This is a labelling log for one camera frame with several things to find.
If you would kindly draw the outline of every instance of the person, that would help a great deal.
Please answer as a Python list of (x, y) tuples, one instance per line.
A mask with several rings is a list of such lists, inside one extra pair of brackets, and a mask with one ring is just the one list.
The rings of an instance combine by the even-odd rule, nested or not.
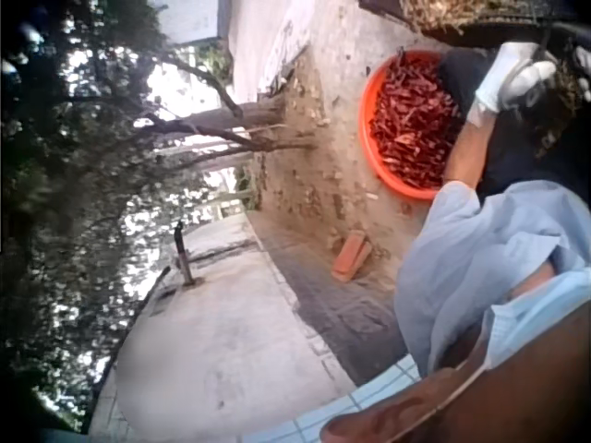
[[(442, 83), (466, 122), (394, 297), (422, 377), (468, 357), (492, 305), (591, 263), (589, 105), (541, 158), (523, 123), (501, 112), (501, 102), (555, 75), (552, 61), (531, 62), (535, 54), (535, 43), (507, 42), (492, 56), (458, 49), (441, 61)], [(591, 74), (591, 54), (577, 48), (576, 55)], [(588, 96), (588, 81), (580, 84)]]

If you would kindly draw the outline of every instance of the dirt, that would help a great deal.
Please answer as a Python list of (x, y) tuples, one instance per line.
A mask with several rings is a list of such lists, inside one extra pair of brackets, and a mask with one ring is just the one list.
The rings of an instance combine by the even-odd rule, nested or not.
[(387, 219), (396, 208), (394, 217), (414, 220), (418, 214), (420, 227), (424, 208), (403, 200), (390, 201), (389, 196), (383, 196), (375, 175), (363, 178), (368, 172), (367, 165), (360, 164), (365, 159), (356, 129), (327, 116), (356, 113), (357, 105), (342, 103), (339, 96), (322, 102), (320, 76), (308, 51), (296, 60), (295, 72), (283, 93), (285, 123), (297, 130), (313, 130), (318, 146), (256, 155), (252, 174), (259, 191), (259, 209), (283, 227), (303, 233), (328, 260), (336, 257), (350, 230), (363, 229), (374, 247), (356, 280), (384, 296), (393, 296), (400, 257), (417, 229), (415, 223), (411, 229), (403, 227), (404, 240), (397, 241), (401, 237), (394, 235), (395, 222)]

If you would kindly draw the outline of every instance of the tree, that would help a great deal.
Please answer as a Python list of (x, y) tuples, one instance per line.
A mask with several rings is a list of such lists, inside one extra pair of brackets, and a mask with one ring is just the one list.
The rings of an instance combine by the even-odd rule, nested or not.
[[(178, 219), (206, 222), (195, 208), (211, 190), (198, 166), (309, 148), (315, 138), (290, 128), (260, 131), (256, 140), (233, 132), (280, 123), (282, 98), (237, 106), (204, 66), (167, 45), (145, 0), (46, 8), (43, 42), (3, 52), (16, 72), (2, 76), (0, 359), (79, 426), (105, 359), (138, 313), (134, 288), (154, 271), (148, 258)], [(7, 19), (3, 11), (3, 27)], [(27, 63), (16, 61), (18, 51)], [(147, 85), (159, 63), (215, 88), (224, 107), (162, 119)], [(154, 155), (198, 134), (237, 146)]]

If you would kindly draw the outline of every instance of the hand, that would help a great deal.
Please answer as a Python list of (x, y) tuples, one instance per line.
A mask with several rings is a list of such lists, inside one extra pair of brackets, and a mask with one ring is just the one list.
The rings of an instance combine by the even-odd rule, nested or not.
[(504, 43), (487, 76), (476, 90), (477, 100), (497, 114), (500, 110), (501, 88), (503, 100), (509, 102), (524, 96), (536, 84), (551, 78), (556, 73), (556, 65), (551, 61), (532, 64), (536, 50), (537, 43)]
[[(579, 66), (585, 71), (588, 77), (591, 77), (591, 53), (581, 46), (574, 50), (574, 55)], [(591, 102), (591, 89), (589, 88), (589, 79), (581, 77), (579, 78), (579, 86), (583, 91), (583, 97), (586, 102)]]

